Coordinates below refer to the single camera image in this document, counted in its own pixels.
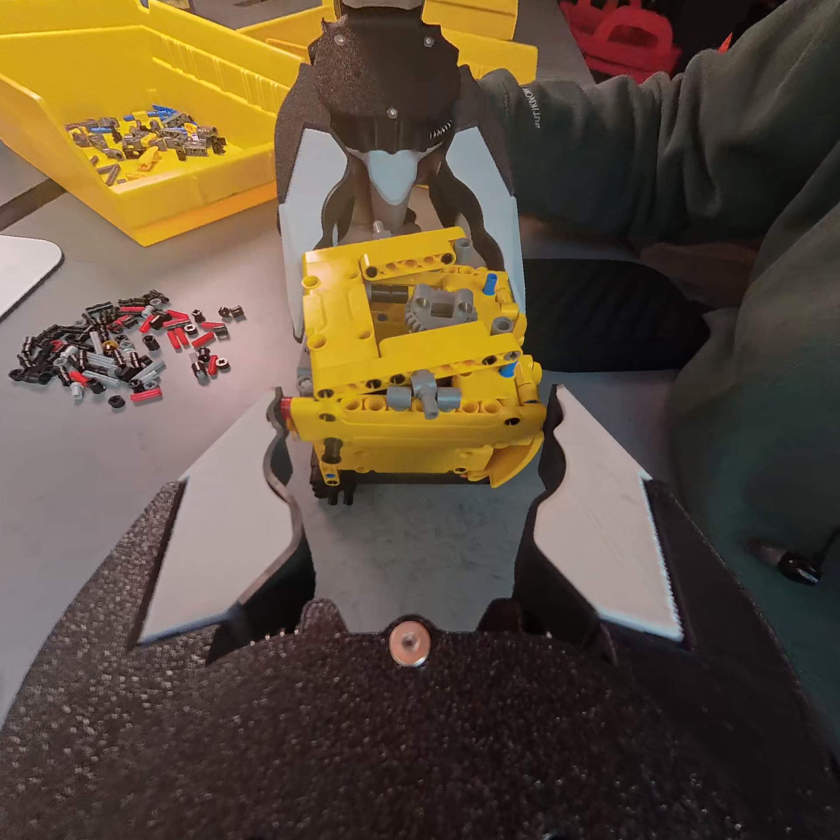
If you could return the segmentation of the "black padded wrist rest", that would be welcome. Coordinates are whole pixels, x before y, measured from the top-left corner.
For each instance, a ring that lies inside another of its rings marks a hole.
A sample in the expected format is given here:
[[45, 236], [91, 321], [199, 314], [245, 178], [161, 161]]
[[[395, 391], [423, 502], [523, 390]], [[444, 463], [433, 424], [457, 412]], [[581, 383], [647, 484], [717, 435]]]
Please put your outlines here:
[[710, 337], [708, 311], [633, 262], [525, 259], [523, 343], [546, 371], [679, 370]]

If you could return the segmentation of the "person's green hoodie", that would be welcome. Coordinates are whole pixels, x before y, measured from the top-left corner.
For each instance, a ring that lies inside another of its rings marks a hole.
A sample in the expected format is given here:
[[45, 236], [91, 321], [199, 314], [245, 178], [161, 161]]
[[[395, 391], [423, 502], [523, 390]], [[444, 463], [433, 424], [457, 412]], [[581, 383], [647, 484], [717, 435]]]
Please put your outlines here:
[[838, 728], [838, 2], [787, 2], [679, 84], [659, 162], [687, 227], [759, 238], [747, 290], [711, 319], [674, 392], [689, 508], [733, 558], [810, 560], [815, 589], [737, 566]]

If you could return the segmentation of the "nested yellow bins stack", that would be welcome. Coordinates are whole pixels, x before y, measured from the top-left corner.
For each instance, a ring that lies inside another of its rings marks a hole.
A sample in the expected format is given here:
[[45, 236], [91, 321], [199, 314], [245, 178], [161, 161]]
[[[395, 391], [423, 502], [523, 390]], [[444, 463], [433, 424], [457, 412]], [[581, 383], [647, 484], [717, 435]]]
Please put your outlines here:
[[517, 1], [426, 1], [423, 21], [441, 27], [458, 48], [460, 64], [477, 79], [496, 69], [508, 70], [518, 82], [531, 82], [537, 75], [537, 47], [513, 38]]

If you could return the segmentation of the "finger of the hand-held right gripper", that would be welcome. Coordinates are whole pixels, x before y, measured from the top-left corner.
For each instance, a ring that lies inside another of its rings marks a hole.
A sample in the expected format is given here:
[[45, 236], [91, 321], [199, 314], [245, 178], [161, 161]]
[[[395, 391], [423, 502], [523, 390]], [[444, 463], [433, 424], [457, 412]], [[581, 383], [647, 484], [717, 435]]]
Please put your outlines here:
[[454, 135], [447, 149], [446, 165], [468, 197], [460, 212], [468, 222], [476, 251], [487, 268], [507, 273], [513, 300], [525, 312], [526, 282], [517, 201], [478, 127]]
[[322, 212], [347, 167], [347, 155], [330, 133], [310, 128], [303, 130], [287, 197], [278, 211], [291, 328], [299, 343], [305, 333], [303, 256], [320, 248], [323, 239], [328, 248], [339, 242], [337, 223], [324, 227]]

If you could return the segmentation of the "person's right hand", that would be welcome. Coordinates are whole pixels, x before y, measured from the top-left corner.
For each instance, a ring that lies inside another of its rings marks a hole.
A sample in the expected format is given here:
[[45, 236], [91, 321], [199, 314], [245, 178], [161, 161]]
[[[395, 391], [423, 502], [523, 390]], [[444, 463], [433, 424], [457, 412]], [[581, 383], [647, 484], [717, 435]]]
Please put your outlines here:
[[364, 242], [388, 236], [422, 233], [438, 225], [436, 216], [423, 215], [417, 204], [423, 190], [413, 185], [406, 200], [397, 206], [389, 205], [371, 183], [365, 164], [355, 159], [353, 163], [353, 211], [350, 226], [341, 239], [342, 244]]

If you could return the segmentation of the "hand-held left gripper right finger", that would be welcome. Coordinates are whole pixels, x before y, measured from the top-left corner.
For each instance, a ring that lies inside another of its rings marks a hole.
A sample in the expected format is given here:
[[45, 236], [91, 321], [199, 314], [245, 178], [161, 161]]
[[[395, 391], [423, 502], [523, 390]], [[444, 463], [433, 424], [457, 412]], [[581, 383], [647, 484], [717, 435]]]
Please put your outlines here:
[[585, 648], [620, 628], [682, 645], [651, 476], [563, 385], [553, 388], [515, 599], [538, 630]]

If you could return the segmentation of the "yellow black lego truck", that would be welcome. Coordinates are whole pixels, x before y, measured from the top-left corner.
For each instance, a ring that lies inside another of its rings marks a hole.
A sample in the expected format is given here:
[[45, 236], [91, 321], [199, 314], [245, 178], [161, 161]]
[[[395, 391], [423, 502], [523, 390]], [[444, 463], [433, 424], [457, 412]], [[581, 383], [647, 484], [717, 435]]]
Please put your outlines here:
[[538, 453], [546, 407], [540, 365], [523, 350], [526, 312], [513, 300], [508, 274], [464, 256], [446, 269], [389, 280], [364, 280], [378, 350], [405, 334], [482, 322], [491, 335], [513, 333], [521, 351], [505, 362], [484, 359], [452, 375], [415, 371], [371, 389], [317, 399], [303, 336], [298, 393], [284, 395], [281, 415], [289, 433], [311, 447], [311, 485], [330, 504], [350, 504], [357, 482], [441, 480], [499, 487]]

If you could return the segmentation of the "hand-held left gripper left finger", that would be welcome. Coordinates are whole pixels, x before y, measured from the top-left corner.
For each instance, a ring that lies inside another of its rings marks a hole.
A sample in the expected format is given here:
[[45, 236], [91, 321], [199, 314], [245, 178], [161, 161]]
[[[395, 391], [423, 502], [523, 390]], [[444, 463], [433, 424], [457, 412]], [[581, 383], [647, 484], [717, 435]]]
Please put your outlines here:
[[316, 573], [280, 388], [261, 395], [181, 477], [135, 643], [216, 627], [209, 660], [296, 629]]

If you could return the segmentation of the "dark lego pieces heap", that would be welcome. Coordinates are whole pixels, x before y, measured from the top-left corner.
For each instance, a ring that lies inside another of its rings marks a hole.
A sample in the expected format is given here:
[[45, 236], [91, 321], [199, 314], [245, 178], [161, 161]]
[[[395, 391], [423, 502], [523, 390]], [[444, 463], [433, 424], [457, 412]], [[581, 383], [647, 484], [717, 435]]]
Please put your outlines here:
[[215, 126], [157, 103], [121, 118], [103, 115], [67, 122], [64, 130], [107, 187], [140, 181], [167, 165], [228, 152], [227, 140]]

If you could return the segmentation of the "red plastic basket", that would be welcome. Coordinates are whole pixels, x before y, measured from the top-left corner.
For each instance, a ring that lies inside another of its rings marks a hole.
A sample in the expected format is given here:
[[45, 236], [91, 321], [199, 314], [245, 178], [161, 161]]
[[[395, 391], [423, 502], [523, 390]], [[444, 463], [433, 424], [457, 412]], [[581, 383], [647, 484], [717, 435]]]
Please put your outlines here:
[[628, 76], [643, 82], [656, 73], [672, 74], [679, 63], [667, 17], [640, 1], [559, 2], [560, 11], [592, 74]]

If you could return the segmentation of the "white board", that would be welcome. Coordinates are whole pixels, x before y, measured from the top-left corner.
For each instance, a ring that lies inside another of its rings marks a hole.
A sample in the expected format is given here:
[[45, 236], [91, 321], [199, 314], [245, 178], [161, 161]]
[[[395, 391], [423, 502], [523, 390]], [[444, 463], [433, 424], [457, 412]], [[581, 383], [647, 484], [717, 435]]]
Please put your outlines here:
[[62, 249], [41, 238], [1, 235], [1, 320], [61, 265]]

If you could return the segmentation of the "yellow plastic bin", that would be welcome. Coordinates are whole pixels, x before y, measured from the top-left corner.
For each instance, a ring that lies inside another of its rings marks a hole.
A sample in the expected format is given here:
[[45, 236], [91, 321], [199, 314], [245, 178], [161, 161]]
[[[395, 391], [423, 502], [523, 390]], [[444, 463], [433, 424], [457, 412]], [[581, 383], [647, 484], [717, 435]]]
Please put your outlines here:
[[338, 19], [339, 5], [339, 2], [324, 1], [304, 11], [239, 28], [237, 32], [309, 64], [310, 44], [322, 36], [325, 24]]
[[[143, 246], [275, 200], [275, 126], [299, 59], [220, 24], [149, 2], [1, 3], [2, 141]], [[68, 126], [116, 119], [126, 137], [154, 106], [226, 144], [150, 172], [82, 148]]]

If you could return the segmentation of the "pile of small lego parts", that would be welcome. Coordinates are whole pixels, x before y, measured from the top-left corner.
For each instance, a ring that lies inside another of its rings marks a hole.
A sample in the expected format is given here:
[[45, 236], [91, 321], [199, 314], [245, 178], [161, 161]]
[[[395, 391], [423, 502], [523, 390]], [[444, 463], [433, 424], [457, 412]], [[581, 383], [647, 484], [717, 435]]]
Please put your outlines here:
[[224, 344], [232, 325], [246, 319], [240, 305], [177, 309], [152, 288], [90, 305], [71, 323], [25, 336], [7, 378], [30, 388], [56, 382], [76, 405], [91, 396], [121, 412], [163, 398], [171, 361], [185, 363], [202, 387], [228, 373]]

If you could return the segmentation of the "person's right forearm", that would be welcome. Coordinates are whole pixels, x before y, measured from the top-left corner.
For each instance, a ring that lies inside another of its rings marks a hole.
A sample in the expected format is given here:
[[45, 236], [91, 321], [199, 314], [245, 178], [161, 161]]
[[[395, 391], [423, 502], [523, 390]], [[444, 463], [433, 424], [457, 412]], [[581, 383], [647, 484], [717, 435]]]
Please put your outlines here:
[[614, 238], [758, 235], [802, 186], [779, 102], [821, 3], [783, 2], [727, 52], [705, 49], [674, 77], [581, 86], [479, 86], [500, 116], [520, 215]]

